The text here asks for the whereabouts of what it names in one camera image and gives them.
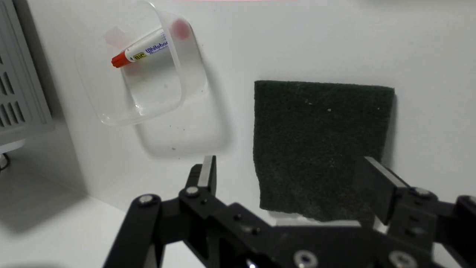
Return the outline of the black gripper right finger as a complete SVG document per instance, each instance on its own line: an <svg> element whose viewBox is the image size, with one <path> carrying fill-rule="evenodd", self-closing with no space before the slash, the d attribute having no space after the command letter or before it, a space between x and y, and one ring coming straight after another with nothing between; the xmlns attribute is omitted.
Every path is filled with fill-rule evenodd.
<svg viewBox="0 0 476 268"><path fill-rule="evenodd" d="M410 189L396 174L374 158L364 158L364 198L374 216L388 224L396 200Z"/></svg>

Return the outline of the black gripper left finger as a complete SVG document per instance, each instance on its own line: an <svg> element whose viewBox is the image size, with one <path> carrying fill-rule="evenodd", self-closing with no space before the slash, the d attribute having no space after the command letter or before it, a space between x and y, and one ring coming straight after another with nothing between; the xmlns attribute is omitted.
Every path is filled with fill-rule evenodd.
<svg viewBox="0 0 476 268"><path fill-rule="evenodd" d="M184 192L187 197L197 197L200 191L206 191L211 195L216 189L216 158L206 155L200 164L191 167Z"/></svg>

